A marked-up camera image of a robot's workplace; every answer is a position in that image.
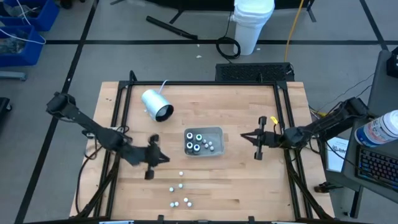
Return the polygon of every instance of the black metal frame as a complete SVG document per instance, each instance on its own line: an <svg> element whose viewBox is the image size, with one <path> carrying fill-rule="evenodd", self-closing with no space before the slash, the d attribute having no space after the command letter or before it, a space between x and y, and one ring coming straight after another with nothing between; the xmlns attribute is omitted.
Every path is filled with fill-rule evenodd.
<svg viewBox="0 0 398 224"><path fill-rule="evenodd" d="M123 115L122 115L122 123L121 125L126 125L127 121L127 113L130 107L130 99L131 99L131 91L132 91L132 86L133 85L161 85L162 82L153 82L153 81L137 81L135 77L132 78L133 81L120 81L118 85L118 92L116 94L116 102L114 106L114 111L113 111L113 117L112 117L112 122L111 125L115 126L117 117L118 117L118 111L120 107L120 101L121 101L121 96L122 92L127 87L127 94L126 94L126 100L124 103L124 108L123 108ZM289 126L294 126L294 119L293 119L293 112L292 108L290 105L290 99L289 99L289 92L287 91L287 84L286 82L263 82L263 83L256 83L256 82L186 82L186 81L169 81L167 82L167 85L252 85L252 86L272 86L274 89L274 96L275 96L275 103L277 107L277 115L278 119L280 122L280 131L285 127L284 124L284 117L282 113L282 105L280 102L280 95L279 95L279 88L282 89L283 94L284 94L284 100L285 100L285 105L286 105L286 110L287 110L287 116L289 120ZM104 164L103 164L103 169L101 173L101 179L100 183L103 182L104 177L106 177L106 174L108 172L108 167L110 163L110 152L106 152L105 158L104 158ZM304 186L307 187L305 184L305 174L304 174L304 169L302 165L302 160L300 153L296 152L295 156L297 157L297 170L300 176L300 180L304 183ZM284 152L284 157L285 157L285 163L286 163L286 168L289 169L290 166L292 166L291 162L291 156L289 151ZM120 157L116 156L115 161L119 164ZM108 202L106 206L106 218L111 218L111 213L112 213L112 207L113 207L113 200L114 200L114 195L115 195L115 190L116 190L116 182L117 182L117 175L115 176L114 180L112 180L111 187L109 190L109 197L108 197ZM290 194L292 196L292 208L294 210L294 216L295 219L298 220L301 218L300 214L300 206L299 206L299 200L297 198L297 191L296 191L296 186L295 186L295 181L291 176L289 176L289 187L290 187ZM305 211L307 218L313 218L312 215L312 209L311 206L308 202L308 199L304 197L304 204L305 204ZM100 215L100 210L102 206L102 200L99 200L96 207L95 207L95 212L94 212L94 217L98 217Z"/></svg>

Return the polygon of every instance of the yellow cable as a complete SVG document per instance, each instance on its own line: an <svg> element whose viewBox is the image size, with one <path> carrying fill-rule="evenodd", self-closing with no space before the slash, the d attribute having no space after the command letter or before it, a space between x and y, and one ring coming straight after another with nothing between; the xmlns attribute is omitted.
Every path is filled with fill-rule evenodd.
<svg viewBox="0 0 398 224"><path fill-rule="evenodd" d="M287 43L286 43L286 50L285 50L285 59L284 59L284 62L286 62L286 59L287 59L287 51L288 51L288 49L289 49L289 42L290 42L290 39L292 38L294 28L296 27L297 18L299 18L299 14L300 14L301 8L303 7L303 3L304 3L304 0L301 0L300 6L298 7L298 11L297 11L296 17L294 18L293 26L292 26L292 28L290 29L289 38L287 39Z"/></svg>

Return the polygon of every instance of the wooden tabletop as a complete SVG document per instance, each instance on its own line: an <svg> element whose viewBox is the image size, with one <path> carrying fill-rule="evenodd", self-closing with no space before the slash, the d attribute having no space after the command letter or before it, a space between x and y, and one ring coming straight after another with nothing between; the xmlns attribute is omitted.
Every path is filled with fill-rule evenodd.
<svg viewBox="0 0 398 224"><path fill-rule="evenodd" d="M104 82L99 93L94 120L111 123L117 82ZM296 126L311 122L303 83L288 83L290 103ZM127 125L133 145L146 146L151 134L160 136L160 148L171 161L155 168L155 179L144 180L146 164L130 166L122 160L113 206L113 219L156 220L294 220L288 175L281 149L263 147L263 160L254 160L256 148L239 134L258 128L260 116L277 117L271 86L165 86L162 94L174 105L174 114L156 123L144 112L141 95L159 86L134 86ZM287 122L283 94L280 92L284 119ZM121 118L123 103L119 112ZM192 158L184 153L183 132L187 128L220 127L224 132L225 154L219 157ZM272 131L268 120L265 129ZM88 141L92 151L94 142ZM304 148L301 152L307 185L317 202L334 216L329 194L318 194L313 187L325 181L319 155ZM89 161L81 176L80 209L98 188L104 150ZM297 188L300 212L305 216L303 197ZM108 193L104 194L102 214ZM193 206L188 208L187 197ZM170 207L170 202L180 205ZM75 215L72 205L71 215Z"/></svg>

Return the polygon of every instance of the white bucket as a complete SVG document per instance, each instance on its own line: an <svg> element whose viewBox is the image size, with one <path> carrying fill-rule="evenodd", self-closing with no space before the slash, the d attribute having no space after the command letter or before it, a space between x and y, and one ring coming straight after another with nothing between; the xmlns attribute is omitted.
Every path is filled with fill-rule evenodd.
<svg viewBox="0 0 398 224"><path fill-rule="evenodd" d="M274 0L235 1L233 21L236 22L235 40L241 46L241 55L250 55L256 46L262 27L274 12Z"/></svg>

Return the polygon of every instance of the paper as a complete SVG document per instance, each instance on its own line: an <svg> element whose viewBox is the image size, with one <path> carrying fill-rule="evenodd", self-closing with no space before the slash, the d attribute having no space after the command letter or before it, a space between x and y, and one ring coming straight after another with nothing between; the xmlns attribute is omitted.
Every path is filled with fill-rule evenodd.
<svg viewBox="0 0 398 224"><path fill-rule="evenodd" d="M341 138L332 138L328 141L329 146L339 154L342 158L346 157L348 140ZM326 145L327 151L327 161L326 161L326 170L333 172L341 172L344 164L344 160L334 153L330 147Z"/></svg>

